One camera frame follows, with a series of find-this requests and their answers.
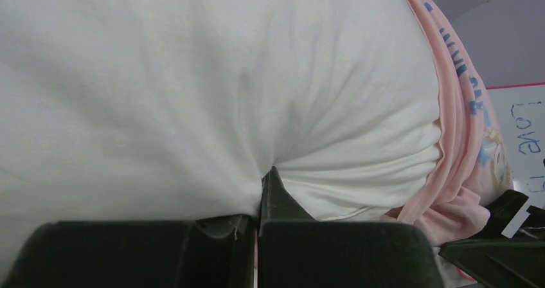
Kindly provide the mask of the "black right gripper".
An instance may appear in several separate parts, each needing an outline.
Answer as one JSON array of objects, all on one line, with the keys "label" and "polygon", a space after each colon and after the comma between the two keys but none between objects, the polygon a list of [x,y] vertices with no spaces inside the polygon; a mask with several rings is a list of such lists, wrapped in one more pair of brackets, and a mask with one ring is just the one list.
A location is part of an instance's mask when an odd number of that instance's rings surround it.
[{"label": "black right gripper", "polygon": [[[530,198],[507,190],[486,205],[490,212],[482,239],[445,243],[439,255],[485,287],[544,287],[544,208],[529,205]],[[515,238],[501,233],[519,211],[527,218],[516,222]]]}]

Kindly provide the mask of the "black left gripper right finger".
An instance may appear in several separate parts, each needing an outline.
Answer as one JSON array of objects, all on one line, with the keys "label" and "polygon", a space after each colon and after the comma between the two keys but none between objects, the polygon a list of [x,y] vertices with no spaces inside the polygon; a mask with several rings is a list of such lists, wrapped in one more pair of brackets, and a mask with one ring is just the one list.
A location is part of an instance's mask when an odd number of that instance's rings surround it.
[{"label": "black left gripper right finger", "polygon": [[397,222],[319,222],[286,191],[277,169],[263,178],[259,287],[443,287],[432,247]]}]

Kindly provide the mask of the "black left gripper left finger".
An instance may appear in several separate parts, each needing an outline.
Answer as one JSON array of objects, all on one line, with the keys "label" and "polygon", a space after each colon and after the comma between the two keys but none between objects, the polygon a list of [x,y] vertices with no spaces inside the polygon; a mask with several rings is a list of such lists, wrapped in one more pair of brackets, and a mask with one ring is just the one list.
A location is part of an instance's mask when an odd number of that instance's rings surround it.
[{"label": "black left gripper left finger", "polygon": [[3,287],[252,287],[254,241],[247,215],[47,223]]}]

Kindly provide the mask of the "Elsa print pink-lined pillowcase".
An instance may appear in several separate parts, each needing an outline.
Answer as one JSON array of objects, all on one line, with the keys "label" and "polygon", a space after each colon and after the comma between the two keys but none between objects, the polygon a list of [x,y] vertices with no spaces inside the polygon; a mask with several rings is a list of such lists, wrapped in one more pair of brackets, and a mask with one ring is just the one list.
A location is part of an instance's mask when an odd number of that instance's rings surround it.
[{"label": "Elsa print pink-lined pillowcase", "polygon": [[388,217],[439,246],[481,231],[488,204],[514,185],[492,102],[460,38],[432,0],[408,1],[434,57],[442,156],[424,187]]}]

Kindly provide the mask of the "white pillow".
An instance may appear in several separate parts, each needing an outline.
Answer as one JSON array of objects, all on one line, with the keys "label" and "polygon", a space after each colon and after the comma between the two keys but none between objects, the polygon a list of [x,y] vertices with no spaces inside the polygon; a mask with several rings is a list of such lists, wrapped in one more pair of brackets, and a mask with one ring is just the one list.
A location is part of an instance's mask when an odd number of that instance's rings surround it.
[{"label": "white pillow", "polygon": [[320,221],[404,205],[441,156],[407,0],[1,0],[1,273],[57,220]]}]

